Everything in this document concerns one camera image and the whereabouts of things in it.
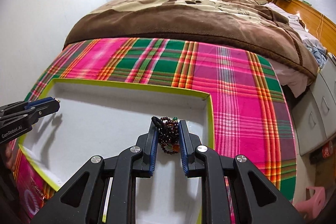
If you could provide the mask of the pink plastic stool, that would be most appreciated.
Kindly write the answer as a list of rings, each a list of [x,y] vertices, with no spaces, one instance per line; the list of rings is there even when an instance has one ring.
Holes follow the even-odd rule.
[[[318,217],[326,201],[326,193],[323,186],[306,187],[307,193],[310,193],[311,190],[314,193],[310,195],[310,198],[305,201],[298,202],[294,206],[296,210],[301,214],[303,219],[307,222],[312,221]]]

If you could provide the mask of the yellow-green shallow box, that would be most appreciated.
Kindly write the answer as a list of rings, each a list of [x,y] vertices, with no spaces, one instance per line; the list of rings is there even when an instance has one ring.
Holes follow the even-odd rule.
[[[184,120],[189,131],[214,145],[211,96],[182,88],[113,81],[54,79],[41,94],[60,101],[21,137],[19,148],[55,190],[92,156],[108,158],[135,145],[152,117]],[[180,155],[157,151],[153,177],[139,178],[137,223],[199,223],[201,180],[186,178]]]

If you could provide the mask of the plaid pink green cloth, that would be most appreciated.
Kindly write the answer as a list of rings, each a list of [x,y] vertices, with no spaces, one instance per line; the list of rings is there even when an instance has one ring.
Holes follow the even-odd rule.
[[[264,57],[232,47],[173,39],[93,39],[66,46],[39,77],[27,99],[42,99],[42,92],[54,79],[208,93],[213,105],[214,145],[207,147],[221,156],[246,156],[291,203],[296,170],[293,127],[278,78]],[[151,118],[150,124],[158,129],[157,151],[181,157],[180,121]],[[20,148],[14,174],[21,202],[32,221],[59,189],[45,182]]]

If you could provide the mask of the grey bedside cabinet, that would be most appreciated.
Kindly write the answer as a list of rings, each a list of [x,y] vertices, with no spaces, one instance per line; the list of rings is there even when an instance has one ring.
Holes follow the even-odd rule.
[[[335,138],[335,82],[335,56],[329,53],[315,82],[291,111],[301,156]]]

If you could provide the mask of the brown beige blanket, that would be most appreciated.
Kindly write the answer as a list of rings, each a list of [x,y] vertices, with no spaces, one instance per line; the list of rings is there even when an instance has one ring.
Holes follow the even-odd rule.
[[[287,17],[255,0],[111,0],[83,16],[65,44],[98,38],[163,38],[230,46],[306,75],[318,63]]]

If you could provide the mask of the wooden headboard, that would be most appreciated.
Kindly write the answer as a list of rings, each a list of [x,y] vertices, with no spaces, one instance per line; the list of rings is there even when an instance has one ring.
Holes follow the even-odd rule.
[[[327,16],[299,0],[275,0],[275,4],[290,14],[298,14],[308,32],[335,55],[336,26]]]

